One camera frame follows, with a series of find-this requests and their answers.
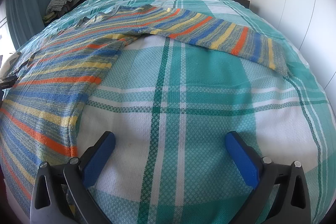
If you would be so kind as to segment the striped knit sweater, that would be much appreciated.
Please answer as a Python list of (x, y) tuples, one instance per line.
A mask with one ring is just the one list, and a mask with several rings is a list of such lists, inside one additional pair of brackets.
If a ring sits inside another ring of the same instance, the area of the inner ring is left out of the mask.
[(1, 105), (1, 167), (25, 212), (39, 164), (76, 156), (76, 122), (89, 96), (122, 49), (144, 34), (226, 52), (288, 74), (280, 43), (254, 28), (187, 9), (116, 6), (37, 39), (17, 61), (13, 73), (18, 79)]

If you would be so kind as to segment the pile of striped clothes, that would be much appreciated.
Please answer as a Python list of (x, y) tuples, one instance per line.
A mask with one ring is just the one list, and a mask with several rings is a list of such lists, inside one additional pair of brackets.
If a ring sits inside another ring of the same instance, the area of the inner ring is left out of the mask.
[(51, 0), (43, 16), (43, 23), (49, 24), (70, 11), (76, 0)]

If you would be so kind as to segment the cream patterned pillow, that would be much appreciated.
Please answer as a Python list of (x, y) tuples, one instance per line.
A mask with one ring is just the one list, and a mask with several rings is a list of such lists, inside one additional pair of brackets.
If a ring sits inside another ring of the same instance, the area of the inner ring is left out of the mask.
[(6, 78), (9, 71), (14, 66), (14, 64), (17, 62), (20, 56), (21, 56), (21, 52), (15, 52), (5, 61), (4, 65), (1, 67), (1, 70), (0, 70), (1, 80)]

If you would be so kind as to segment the teal plaid bedspread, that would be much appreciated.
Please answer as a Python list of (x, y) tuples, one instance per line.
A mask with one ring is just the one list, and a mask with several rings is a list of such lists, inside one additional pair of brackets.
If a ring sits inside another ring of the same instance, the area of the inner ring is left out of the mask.
[(236, 131), (278, 164), (302, 164), (311, 222), (335, 200), (335, 118), (301, 53), (232, 0), (88, 0), (33, 36), (116, 6), (187, 9), (254, 28), (280, 43), (288, 74), (241, 57), (144, 34), (125, 46), (76, 122), (80, 156), (105, 132), (116, 148), (90, 193), (113, 223), (228, 223), (247, 186), (224, 147)]

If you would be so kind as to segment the dark nightstand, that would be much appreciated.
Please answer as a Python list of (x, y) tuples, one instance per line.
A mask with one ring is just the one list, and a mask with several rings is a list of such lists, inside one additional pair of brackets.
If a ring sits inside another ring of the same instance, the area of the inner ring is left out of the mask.
[(235, 1), (239, 3), (240, 5), (242, 5), (243, 7), (245, 7), (246, 9), (249, 9), (249, 6), (250, 6), (249, 0), (232, 0), (232, 1)]

